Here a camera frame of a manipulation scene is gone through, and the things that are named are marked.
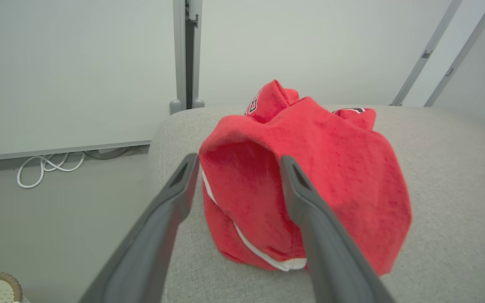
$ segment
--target red cloth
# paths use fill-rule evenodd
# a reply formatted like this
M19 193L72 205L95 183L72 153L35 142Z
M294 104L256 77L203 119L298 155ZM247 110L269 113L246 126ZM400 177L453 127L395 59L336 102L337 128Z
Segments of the red cloth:
M275 80L244 116L221 119L200 148L205 217L218 250L235 262L277 269L245 245L236 225L275 261L306 257L280 179L280 158L291 155L376 273L389 272L412 213L392 146L372 130L375 118L373 109L330 113Z

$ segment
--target red garment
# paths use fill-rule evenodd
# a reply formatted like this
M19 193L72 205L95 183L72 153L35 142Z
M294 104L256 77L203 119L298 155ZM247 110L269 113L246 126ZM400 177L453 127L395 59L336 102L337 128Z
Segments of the red garment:
M330 113L275 80L244 116L221 119L200 148L205 217L218 250L268 270L304 267L280 179L280 158L291 155L376 273L389 272L412 214L396 155L372 130L375 118L373 109Z

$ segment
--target coiled white cord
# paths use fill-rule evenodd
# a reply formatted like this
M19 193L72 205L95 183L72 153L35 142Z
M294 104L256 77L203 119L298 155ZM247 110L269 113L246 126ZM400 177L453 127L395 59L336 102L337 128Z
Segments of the coiled white cord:
M74 168L71 168L71 169L66 169L66 168L63 168L61 167L61 165L63 165L65 163L65 161L67 161L67 158L69 157L69 153L66 153L65 154L65 157L63 158L63 160L58 164L58 165L55 165L54 163L52 163L50 161L50 159L52 159L54 155L48 155L46 157L43 157L43 156L35 156L35 157L31 157L29 159L27 159L21 166L20 166L20 169L18 170L18 175L16 176L16 181L18 182L18 185L21 187L21 188L33 188L35 186L38 186L38 184L40 184L40 182L42 181L42 179L44 178L44 172L45 171L54 171L54 170L60 170L60 171L74 171L74 170L77 170L80 166L81 166L81 163L83 163L83 158L85 158L85 154L84 153L81 153L81 160L80 162L76 165L76 167ZM37 182L35 182L35 184L32 184L32 185L23 185L21 183L21 180L20 180L20 177L21 177L21 170L25 167L25 165L27 163L29 163L29 161L33 160L33 159L40 159L40 177L39 177L39 180ZM48 163L49 165L52 165L53 167L52 168L46 168L46 163Z

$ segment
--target gray couch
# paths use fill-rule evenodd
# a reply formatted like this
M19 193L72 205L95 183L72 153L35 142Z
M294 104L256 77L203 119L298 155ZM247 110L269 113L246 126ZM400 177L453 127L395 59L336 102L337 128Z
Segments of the gray couch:
M413 209L385 285L399 303L485 302L485 126L438 109L372 108L375 130L396 151ZM170 117L149 152L156 190L222 117L243 111L204 108ZM191 213L177 233L163 302L313 302L306 272L267 272L220 255L204 217L201 184L199 177Z

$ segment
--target black cable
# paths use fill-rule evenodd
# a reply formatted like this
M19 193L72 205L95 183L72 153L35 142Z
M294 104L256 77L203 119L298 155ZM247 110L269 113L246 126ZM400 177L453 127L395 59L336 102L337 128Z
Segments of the black cable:
M120 157L122 155L124 155L126 152L128 152L129 150L131 150L131 147L127 147L122 153L119 153L115 156L111 156L111 157L96 157L96 156L92 156L90 154L88 154L87 152L83 152L86 156L88 157L92 157L93 159L97 159L97 160L109 160L109 159L115 159L116 157Z

